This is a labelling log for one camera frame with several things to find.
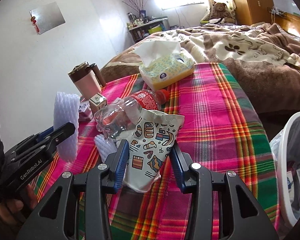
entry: mug handle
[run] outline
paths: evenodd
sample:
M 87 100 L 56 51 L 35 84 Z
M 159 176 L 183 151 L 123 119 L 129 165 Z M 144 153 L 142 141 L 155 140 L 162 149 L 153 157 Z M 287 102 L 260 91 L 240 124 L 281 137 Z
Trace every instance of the mug handle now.
M 106 83 L 105 79 L 103 78 L 98 66 L 95 63 L 93 63 L 90 66 L 86 67 L 86 69 L 87 70 L 91 69 L 94 72 L 94 74 L 96 75 L 96 77 L 98 79 L 98 82 L 101 84 L 102 87 L 106 86 L 107 83 Z

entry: stuffed animal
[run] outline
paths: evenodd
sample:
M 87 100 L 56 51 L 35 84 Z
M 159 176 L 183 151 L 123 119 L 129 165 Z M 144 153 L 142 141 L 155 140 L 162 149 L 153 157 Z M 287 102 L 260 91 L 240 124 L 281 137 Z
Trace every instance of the stuffed animal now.
M 235 19 L 232 17 L 230 11 L 225 3 L 217 2 L 214 5 L 214 13 L 210 19 L 223 18 L 226 23 L 235 23 Z

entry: red bottle label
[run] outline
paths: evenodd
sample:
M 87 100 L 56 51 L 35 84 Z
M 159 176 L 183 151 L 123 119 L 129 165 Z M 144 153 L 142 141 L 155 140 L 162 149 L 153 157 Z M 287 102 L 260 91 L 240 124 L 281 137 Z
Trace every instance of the red bottle label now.
M 157 103 L 149 92 L 143 90 L 130 96 L 137 100 L 142 108 L 145 108 L 147 110 L 158 110 Z

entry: paw print pattern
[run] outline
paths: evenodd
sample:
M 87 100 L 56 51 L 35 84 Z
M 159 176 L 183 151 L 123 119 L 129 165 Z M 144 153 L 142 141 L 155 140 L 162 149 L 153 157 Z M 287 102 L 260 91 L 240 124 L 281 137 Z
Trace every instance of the paw print pattern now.
M 234 46 L 233 46 L 231 43 L 229 43 L 229 47 L 228 47 L 228 46 L 225 46 L 225 49 L 226 49 L 227 51 L 236 52 L 236 53 L 238 53 L 239 55 L 245 54 L 244 51 L 239 50 L 239 49 L 240 49 L 239 46 L 237 46 L 237 45 L 234 45 Z

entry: wooden wardrobe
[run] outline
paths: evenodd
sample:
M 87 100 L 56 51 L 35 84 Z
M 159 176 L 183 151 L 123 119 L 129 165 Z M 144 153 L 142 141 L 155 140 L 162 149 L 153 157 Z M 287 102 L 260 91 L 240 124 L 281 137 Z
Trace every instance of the wooden wardrobe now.
M 235 15 L 239 25 L 252 25 L 258 22 L 271 23 L 271 13 L 267 8 L 273 7 L 273 0 L 234 0 Z

